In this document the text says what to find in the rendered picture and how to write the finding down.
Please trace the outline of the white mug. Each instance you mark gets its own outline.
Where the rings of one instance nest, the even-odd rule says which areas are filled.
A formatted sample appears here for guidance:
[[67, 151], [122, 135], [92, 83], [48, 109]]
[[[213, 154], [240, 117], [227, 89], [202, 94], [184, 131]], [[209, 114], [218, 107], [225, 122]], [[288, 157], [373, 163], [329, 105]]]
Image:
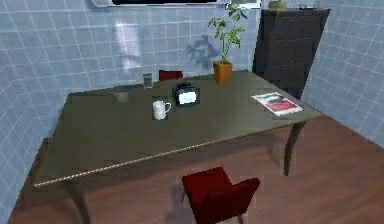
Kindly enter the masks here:
[[171, 109], [172, 104], [164, 101], [155, 101], [152, 104], [153, 116], [156, 120], [163, 120]]

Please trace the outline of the red upholstered chair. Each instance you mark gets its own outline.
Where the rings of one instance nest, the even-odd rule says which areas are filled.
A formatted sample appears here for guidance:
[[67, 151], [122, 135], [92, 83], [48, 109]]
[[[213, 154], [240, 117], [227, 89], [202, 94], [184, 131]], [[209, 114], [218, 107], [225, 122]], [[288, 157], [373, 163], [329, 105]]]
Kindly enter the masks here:
[[232, 184], [222, 166], [182, 177], [183, 193], [187, 196], [196, 224], [218, 224], [236, 217], [244, 224], [243, 215], [261, 181], [250, 178]]
[[167, 71], [167, 70], [160, 70], [159, 71], [159, 80], [160, 81], [180, 79], [182, 77], [183, 77], [183, 73], [181, 71]]

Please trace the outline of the green houseplant in orange pot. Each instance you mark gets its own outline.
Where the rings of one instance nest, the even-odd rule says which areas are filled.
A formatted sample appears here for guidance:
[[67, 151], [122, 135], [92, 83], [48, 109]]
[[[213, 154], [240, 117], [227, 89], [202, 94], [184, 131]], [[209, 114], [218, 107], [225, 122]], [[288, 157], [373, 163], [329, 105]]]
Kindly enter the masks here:
[[239, 21], [248, 18], [239, 3], [228, 4], [226, 10], [227, 19], [215, 17], [208, 23], [209, 27], [215, 28], [214, 38], [221, 42], [220, 59], [212, 62], [217, 84], [225, 84], [230, 80], [233, 64], [228, 60], [228, 52], [232, 45], [241, 47], [241, 34], [245, 29], [239, 25]]

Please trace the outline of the black box with white screen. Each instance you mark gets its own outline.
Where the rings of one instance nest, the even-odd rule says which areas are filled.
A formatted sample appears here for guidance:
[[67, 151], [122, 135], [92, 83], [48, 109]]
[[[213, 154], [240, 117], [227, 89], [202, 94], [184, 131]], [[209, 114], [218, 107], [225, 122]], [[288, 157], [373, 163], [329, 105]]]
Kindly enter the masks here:
[[173, 97], [179, 107], [197, 105], [200, 102], [200, 89], [191, 83], [179, 83], [173, 88]]

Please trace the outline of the grey bowl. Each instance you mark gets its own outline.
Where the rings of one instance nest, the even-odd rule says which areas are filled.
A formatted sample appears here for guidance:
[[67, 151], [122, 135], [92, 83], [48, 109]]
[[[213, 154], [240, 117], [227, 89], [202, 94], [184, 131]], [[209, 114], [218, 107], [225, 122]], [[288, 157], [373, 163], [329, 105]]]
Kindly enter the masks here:
[[129, 100], [129, 91], [118, 91], [114, 93], [114, 96], [119, 103], [127, 103]]

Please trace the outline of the red and white magazine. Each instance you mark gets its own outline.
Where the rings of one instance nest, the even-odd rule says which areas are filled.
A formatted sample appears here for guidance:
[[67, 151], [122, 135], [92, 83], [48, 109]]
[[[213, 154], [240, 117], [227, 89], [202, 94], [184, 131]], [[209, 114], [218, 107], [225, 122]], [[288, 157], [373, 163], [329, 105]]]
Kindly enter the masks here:
[[276, 116], [283, 116], [291, 113], [301, 112], [302, 107], [278, 92], [253, 95], [252, 99], [260, 103], [264, 108]]

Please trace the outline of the dark green dining table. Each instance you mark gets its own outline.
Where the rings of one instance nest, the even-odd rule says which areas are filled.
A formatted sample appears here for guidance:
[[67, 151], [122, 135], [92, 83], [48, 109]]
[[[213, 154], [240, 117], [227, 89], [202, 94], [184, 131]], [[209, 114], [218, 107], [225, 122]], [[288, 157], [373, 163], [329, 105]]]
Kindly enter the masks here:
[[196, 106], [172, 106], [164, 120], [153, 118], [157, 100], [173, 100], [176, 81], [159, 81], [149, 89], [132, 88], [125, 103], [113, 90], [68, 95], [52, 137], [41, 146], [33, 175], [35, 187], [62, 186], [78, 207], [83, 224], [91, 224], [77, 179], [129, 164], [211, 144], [290, 127], [284, 158], [289, 160], [305, 123], [320, 112], [297, 100], [300, 111], [276, 116], [255, 101], [276, 86], [249, 71], [236, 71], [218, 84], [211, 75], [188, 78], [199, 90]]

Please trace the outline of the white framed window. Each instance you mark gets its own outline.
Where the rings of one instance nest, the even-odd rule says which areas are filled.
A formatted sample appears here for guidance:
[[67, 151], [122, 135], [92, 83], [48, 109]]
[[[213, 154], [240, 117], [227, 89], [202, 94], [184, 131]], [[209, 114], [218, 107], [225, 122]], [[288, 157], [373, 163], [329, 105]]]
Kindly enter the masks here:
[[112, 6], [188, 6], [238, 4], [243, 8], [261, 8], [264, 0], [92, 0], [97, 7]]

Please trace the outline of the dark brown chest of drawers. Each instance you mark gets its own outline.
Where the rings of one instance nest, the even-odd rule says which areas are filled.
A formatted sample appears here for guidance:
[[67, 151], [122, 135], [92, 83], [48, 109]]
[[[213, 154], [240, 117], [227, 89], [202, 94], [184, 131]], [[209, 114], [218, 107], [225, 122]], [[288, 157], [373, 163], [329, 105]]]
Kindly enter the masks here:
[[252, 72], [302, 97], [330, 9], [262, 9]]

